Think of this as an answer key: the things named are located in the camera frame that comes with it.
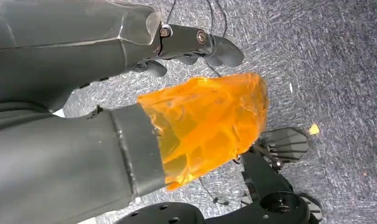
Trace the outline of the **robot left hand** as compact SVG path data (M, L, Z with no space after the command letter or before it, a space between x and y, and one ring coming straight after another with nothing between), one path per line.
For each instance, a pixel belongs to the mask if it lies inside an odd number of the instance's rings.
M133 105L62 118L71 92L158 60L236 67L202 29L125 0L0 0L0 224L76 224L177 189L246 152L266 124L264 79L197 77Z

